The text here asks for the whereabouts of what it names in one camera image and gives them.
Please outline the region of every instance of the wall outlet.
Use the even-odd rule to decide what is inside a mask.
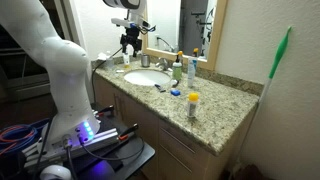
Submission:
[[[160,37],[160,34],[155,34],[155,35],[154,35],[154,39],[155,39],[154,45],[155,45],[155,46],[159,46],[159,40],[158,40],[159,37]]]

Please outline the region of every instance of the bottle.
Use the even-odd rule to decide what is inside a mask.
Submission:
[[[123,56],[123,61],[124,61],[124,68],[129,68],[130,67],[130,57],[128,52],[125,52],[122,54]]]
[[[199,100],[199,96],[197,93],[190,93],[189,94],[189,101],[188,101],[188,106],[187,106],[187,116],[188,117],[195,117],[198,100]]]
[[[172,65],[172,68],[173,68],[172,78],[178,81],[180,81],[182,78],[182,63],[180,61],[181,59],[180,56],[182,57],[182,51],[178,52],[176,62],[174,62]]]
[[[113,58],[111,57],[110,51],[107,51],[106,64],[107,64],[107,69],[108,70],[112,70],[113,69],[114,62],[113,62]]]
[[[193,86],[193,80],[196,75],[198,48],[193,49],[192,56],[188,58],[188,87]]]

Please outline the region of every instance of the wooden cabinet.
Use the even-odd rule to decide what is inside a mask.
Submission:
[[[150,180],[219,179],[232,153],[237,154],[243,140],[239,139],[238,131],[224,152],[216,157],[99,76],[96,94],[97,101],[103,106],[115,106],[115,115],[124,124],[132,126],[138,123],[136,133],[155,149],[155,156],[142,168],[142,172]],[[251,117],[249,115],[243,124],[250,122]],[[240,132],[245,132],[245,128],[241,127]]]

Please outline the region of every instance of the faucet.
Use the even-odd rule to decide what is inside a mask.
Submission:
[[[169,64],[165,58],[158,58],[159,62],[156,64],[156,67],[159,67],[163,71],[168,70]]]

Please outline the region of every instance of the sink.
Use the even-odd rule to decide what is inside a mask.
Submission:
[[[170,76],[167,74],[149,69],[130,71],[124,76],[124,79],[132,84],[141,86],[154,86],[155,84],[162,85],[169,83],[171,80]]]

